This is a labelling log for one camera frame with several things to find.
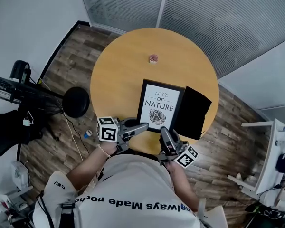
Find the framed poster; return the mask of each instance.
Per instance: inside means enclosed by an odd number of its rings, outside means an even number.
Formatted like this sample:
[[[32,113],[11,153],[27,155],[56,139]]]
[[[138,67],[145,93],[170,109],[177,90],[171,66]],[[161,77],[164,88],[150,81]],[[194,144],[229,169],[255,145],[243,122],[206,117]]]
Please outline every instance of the framed poster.
[[[184,88],[144,79],[137,120],[148,123],[148,131],[172,130],[181,105]]]

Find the person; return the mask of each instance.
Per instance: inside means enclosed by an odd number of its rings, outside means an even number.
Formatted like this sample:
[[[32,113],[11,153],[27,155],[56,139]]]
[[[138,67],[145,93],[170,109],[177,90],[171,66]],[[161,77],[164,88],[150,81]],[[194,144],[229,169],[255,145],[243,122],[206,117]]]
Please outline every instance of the person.
[[[63,227],[61,204],[68,202],[75,204],[74,220],[81,228],[200,227],[194,214],[199,198],[181,166],[175,162],[161,166],[155,156],[146,154],[108,158],[116,152],[116,143],[98,147],[67,175],[55,171],[50,176],[33,213],[36,228],[51,227],[46,212],[54,227]],[[95,188],[77,196],[101,167]]]

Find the black picture frame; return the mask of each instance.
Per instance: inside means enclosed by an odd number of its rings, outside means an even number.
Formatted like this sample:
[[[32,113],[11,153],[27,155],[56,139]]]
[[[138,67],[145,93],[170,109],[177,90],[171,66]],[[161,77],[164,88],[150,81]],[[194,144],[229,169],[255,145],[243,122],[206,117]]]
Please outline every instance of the black picture frame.
[[[146,88],[147,85],[152,85],[152,86],[158,86],[158,87],[162,87],[162,88],[166,88],[166,89],[171,89],[171,90],[176,90],[179,91],[179,97],[175,106],[175,111],[174,111],[174,115],[170,124],[170,128],[168,129],[169,131],[172,131],[174,128],[174,124],[180,109],[180,105],[181,105],[181,101],[184,95],[184,91],[185,88],[183,87],[179,87],[179,86],[174,86],[174,85],[169,85],[169,84],[165,84],[165,83],[161,83],[161,82],[157,82],[157,81],[153,81],[153,80],[149,80],[149,79],[144,79],[142,82],[142,92],[141,92],[141,97],[140,97],[140,101],[139,101],[139,106],[138,106],[138,112],[137,112],[137,122],[139,123],[141,120],[141,116],[142,116],[142,109],[143,109],[143,102],[144,102],[144,98],[145,98],[145,93],[146,93]],[[148,131],[150,132],[154,132],[154,133],[160,133],[160,129],[155,129],[155,128],[148,128]]]

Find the white wall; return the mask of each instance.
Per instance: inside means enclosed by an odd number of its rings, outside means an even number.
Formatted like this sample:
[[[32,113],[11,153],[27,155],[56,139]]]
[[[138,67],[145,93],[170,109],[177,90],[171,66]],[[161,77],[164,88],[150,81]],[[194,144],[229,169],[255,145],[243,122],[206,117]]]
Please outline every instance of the white wall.
[[[266,115],[270,121],[278,119],[285,124],[285,106],[263,110],[262,113]]]
[[[285,41],[219,82],[255,110],[285,105]]]
[[[78,21],[89,21],[82,0],[0,0],[0,76],[9,78],[16,60],[30,63],[37,80],[63,37]],[[17,109],[0,100],[0,114]],[[10,184],[14,146],[0,157],[0,186]]]

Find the white t-shirt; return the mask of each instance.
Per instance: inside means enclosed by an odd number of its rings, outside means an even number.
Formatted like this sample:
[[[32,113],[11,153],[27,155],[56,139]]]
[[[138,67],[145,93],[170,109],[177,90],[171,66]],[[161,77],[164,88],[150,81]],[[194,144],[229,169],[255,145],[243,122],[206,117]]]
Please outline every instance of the white t-shirt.
[[[103,177],[90,193],[77,196],[68,178],[54,172],[43,200],[54,226],[59,227],[62,203],[75,202],[81,228],[199,228],[195,214],[175,195],[167,170],[158,162],[122,154],[106,162]],[[36,228],[49,227],[36,203]]]

